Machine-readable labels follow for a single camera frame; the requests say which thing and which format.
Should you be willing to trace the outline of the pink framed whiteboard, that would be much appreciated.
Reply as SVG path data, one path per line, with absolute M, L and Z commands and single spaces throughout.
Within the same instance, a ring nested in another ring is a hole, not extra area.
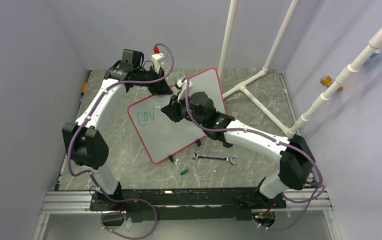
M 218 71 L 211 67 L 191 76 L 190 94 L 205 92 L 213 100 L 214 107 L 226 113 L 226 106 L 220 85 Z M 188 120 L 171 121 L 160 109 L 154 106 L 166 106 L 171 95 L 151 95 L 127 108 L 127 114 L 141 140 L 142 145 L 154 164 L 161 163 L 184 148 L 194 144 L 206 135 L 194 123 Z

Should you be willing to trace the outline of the green marker cap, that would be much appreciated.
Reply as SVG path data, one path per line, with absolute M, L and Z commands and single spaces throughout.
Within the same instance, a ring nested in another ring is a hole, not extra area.
M 182 170 L 181 172 L 179 172 L 179 175 L 180 176 L 183 176 L 183 175 L 185 175 L 186 173 L 188 173 L 188 169 L 184 169 L 184 170 Z

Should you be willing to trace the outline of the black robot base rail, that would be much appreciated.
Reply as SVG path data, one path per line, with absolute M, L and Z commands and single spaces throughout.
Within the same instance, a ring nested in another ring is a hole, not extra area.
M 91 212 L 123 212 L 134 223 L 167 220 L 235 219 L 247 221 L 258 212 L 285 209 L 281 195 L 263 199 L 255 187 L 123 189 L 126 203 L 92 193 Z

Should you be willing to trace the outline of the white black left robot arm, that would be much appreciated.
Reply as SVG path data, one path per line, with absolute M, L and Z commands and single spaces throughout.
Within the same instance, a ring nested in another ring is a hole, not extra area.
M 66 150 L 66 164 L 71 176 L 88 174 L 94 182 L 97 196 L 103 196 L 103 204 L 110 210 L 123 203 L 121 183 L 114 177 L 107 163 L 109 146 L 103 131 L 116 105 L 133 87 L 145 87 L 152 95 L 172 95 L 166 78 L 174 63 L 169 50 L 162 53 L 153 48 L 150 67 L 141 51 L 124 49 L 122 58 L 104 74 L 101 86 L 83 114 L 73 123 L 65 123 L 62 136 Z

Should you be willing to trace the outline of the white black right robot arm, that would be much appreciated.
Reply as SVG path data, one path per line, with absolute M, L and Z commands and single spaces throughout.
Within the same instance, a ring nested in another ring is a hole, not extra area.
M 205 92 L 196 92 L 182 99 L 173 95 L 161 112 L 175 123 L 181 120 L 193 122 L 210 139 L 221 141 L 226 148 L 236 144 L 277 161 L 279 170 L 263 178 L 254 194 L 255 203 L 261 208 L 268 207 L 276 196 L 288 189 L 302 190 L 312 171 L 321 175 L 303 137 L 274 136 L 245 125 L 217 111 Z

